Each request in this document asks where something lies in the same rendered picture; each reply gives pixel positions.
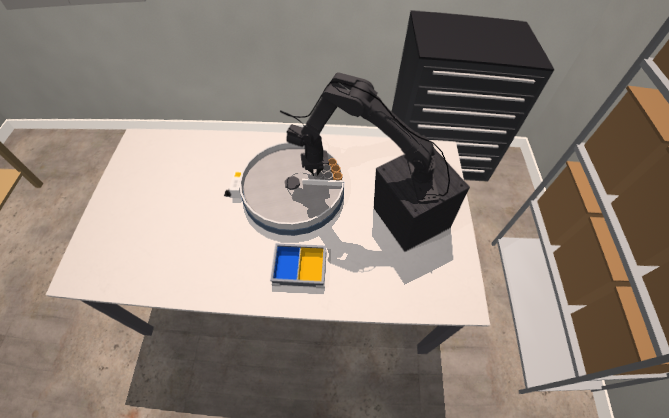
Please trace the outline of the yellow bin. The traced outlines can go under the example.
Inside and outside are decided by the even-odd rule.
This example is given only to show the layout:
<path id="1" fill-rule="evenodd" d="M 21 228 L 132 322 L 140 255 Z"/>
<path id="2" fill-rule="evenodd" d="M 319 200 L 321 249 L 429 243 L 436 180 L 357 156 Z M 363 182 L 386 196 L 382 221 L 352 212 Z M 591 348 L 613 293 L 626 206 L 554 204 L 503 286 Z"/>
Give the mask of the yellow bin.
<path id="1" fill-rule="evenodd" d="M 320 248 L 301 248 L 298 279 L 321 281 L 322 257 Z"/>

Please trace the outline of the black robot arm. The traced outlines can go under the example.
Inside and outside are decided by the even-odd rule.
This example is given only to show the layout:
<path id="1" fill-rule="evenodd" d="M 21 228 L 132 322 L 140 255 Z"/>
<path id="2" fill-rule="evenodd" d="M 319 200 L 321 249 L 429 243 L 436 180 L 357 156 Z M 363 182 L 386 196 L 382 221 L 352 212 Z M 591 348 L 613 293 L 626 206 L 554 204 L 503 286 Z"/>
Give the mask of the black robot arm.
<path id="1" fill-rule="evenodd" d="M 342 79 L 343 81 L 339 79 Z M 350 81 L 351 83 L 346 81 Z M 348 83 L 355 85 L 380 99 L 377 96 L 377 92 L 374 90 L 372 83 L 368 80 L 343 73 L 336 73 L 331 82 L 341 83 L 331 83 L 331 86 L 327 86 L 318 106 L 316 106 L 317 108 L 315 108 L 315 111 L 313 111 L 314 113 L 312 113 L 305 126 L 300 127 L 294 124 L 290 125 L 286 131 L 286 141 L 300 147 L 305 145 L 306 156 L 307 151 L 313 154 L 317 154 L 321 150 L 323 152 L 322 137 L 320 135 L 322 131 L 321 129 L 324 128 L 336 108 L 339 107 L 352 116 L 361 116 L 368 120 L 397 144 L 405 154 L 404 158 L 408 161 L 419 203 L 438 201 L 439 193 L 433 177 L 435 168 L 435 161 L 433 160 L 435 156 L 433 143 L 412 134 L 411 132 L 429 140 L 424 135 L 421 136 L 419 133 L 409 128 L 386 107 L 389 112 L 393 114 L 392 116 L 379 100 L 358 88 L 343 84 Z M 334 88 L 334 86 L 339 88 Z"/>

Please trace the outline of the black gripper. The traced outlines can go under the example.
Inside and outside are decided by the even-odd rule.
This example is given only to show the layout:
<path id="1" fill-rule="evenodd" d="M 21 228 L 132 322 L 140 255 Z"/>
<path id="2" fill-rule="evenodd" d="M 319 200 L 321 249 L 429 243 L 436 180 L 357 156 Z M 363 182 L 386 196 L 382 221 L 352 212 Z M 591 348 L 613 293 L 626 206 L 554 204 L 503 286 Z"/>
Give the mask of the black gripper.
<path id="1" fill-rule="evenodd" d="M 312 173 L 313 176 L 314 176 L 313 169 L 317 170 L 317 176 L 318 176 L 318 174 L 324 169 L 323 165 L 325 164 L 329 165 L 327 151 L 322 152 L 322 150 L 317 154 L 313 154 L 307 151 L 307 156 L 305 156 L 305 153 L 301 153 L 301 161 L 302 161 L 302 168 L 305 167 L 305 170 L 308 170 L 310 173 Z"/>

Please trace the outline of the blue bin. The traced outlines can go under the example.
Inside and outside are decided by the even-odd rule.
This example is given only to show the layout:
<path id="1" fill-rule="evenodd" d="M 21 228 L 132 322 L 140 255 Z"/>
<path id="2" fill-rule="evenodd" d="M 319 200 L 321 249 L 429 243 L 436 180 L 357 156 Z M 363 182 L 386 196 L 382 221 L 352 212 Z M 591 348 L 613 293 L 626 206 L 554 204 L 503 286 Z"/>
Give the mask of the blue bin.
<path id="1" fill-rule="evenodd" d="M 297 247 L 278 246 L 273 278 L 297 280 L 299 252 Z"/>

